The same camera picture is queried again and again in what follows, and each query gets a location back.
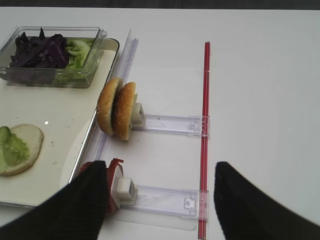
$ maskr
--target white tray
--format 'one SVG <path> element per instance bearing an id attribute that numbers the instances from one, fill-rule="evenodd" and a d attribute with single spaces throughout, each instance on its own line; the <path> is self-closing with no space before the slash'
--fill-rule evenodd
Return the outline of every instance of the white tray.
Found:
<path id="1" fill-rule="evenodd" d="M 33 124 L 44 135 L 31 168 L 0 176 L 0 204 L 37 206 L 68 183 L 82 157 L 99 94 L 118 55 L 118 41 L 107 38 L 103 47 L 89 88 L 9 86 L 0 78 L 0 126 Z"/>

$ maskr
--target white table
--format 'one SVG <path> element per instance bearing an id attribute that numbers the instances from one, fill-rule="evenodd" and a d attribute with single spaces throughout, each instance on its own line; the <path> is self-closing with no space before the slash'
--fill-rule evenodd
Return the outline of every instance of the white table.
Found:
<path id="1" fill-rule="evenodd" d="M 204 43 L 210 41 L 208 238 L 224 239 L 213 203 L 218 161 L 228 161 L 268 195 L 320 224 L 320 12 L 0 8 L 0 16 L 0 42 L 16 25 L 100 26 L 123 46 L 132 28 L 140 43 L 129 78 L 137 82 L 139 99 L 150 114 L 202 114 Z M 165 99 L 159 97 L 164 89 Z M 153 141 L 149 135 L 145 144 Z M 179 159 L 172 162 L 173 169 L 161 177 L 150 168 L 134 180 L 197 189 L 199 140 L 170 141 L 168 145 L 185 146 L 185 152 L 159 150 L 163 155 L 157 153 L 152 163 L 171 155 Z M 116 149 L 119 143 L 112 144 Z M 136 164 L 149 171 L 151 163 L 140 159 Z M 1 206 L 0 225 L 25 212 Z M 106 222 L 99 239 L 115 238 L 194 240 L 197 232 Z"/>

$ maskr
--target clear plastic holder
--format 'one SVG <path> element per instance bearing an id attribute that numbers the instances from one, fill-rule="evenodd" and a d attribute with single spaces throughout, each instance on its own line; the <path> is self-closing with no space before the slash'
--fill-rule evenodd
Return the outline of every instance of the clear plastic holder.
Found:
<path id="1" fill-rule="evenodd" d="M 110 78 L 122 78 L 126 84 L 139 40 L 132 37 L 131 30 L 125 42 L 117 67 Z M 190 137 L 208 136 L 203 126 L 209 129 L 208 116 L 167 116 L 145 114 L 143 126 L 134 126 L 135 131 L 168 134 L 183 134 Z M 95 122 L 92 137 L 83 163 L 102 160 L 110 136 L 101 131 Z M 113 220 L 144 225 L 160 226 L 193 231 L 199 220 L 208 219 L 208 192 L 191 189 L 170 189 L 137 185 L 135 205 L 122 205 L 112 216 Z"/>

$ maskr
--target red rod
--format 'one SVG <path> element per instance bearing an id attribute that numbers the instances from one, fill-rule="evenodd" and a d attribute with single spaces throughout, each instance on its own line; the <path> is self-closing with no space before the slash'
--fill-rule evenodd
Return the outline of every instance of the red rod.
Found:
<path id="1" fill-rule="evenodd" d="M 204 45 L 203 69 L 203 104 L 202 104 L 202 137 L 200 163 L 200 190 L 208 191 L 208 117 L 209 117 L 209 73 L 210 73 L 210 42 Z M 198 239 L 207 238 L 207 221 L 199 220 Z"/>

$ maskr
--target clear plastic container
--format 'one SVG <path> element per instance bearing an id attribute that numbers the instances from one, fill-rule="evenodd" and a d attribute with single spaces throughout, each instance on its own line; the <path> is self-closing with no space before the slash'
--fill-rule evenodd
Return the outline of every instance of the clear plastic container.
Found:
<path id="1" fill-rule="evenodd" d="M 90 86 L 99 61 L 107 33 L 99 27 L 42 27 L 45 37 L 61 34 L 68 40 L 91 40 L 92 46 L 79 69 L 10 67 L 11 56 L 15 55 L 15 40 L 25 32 L 28 38 L 38 37 L 40 26 L 21 26 L 14 29 L 0 48 L 0 77 L 9 85 L 87 88 Z"/>

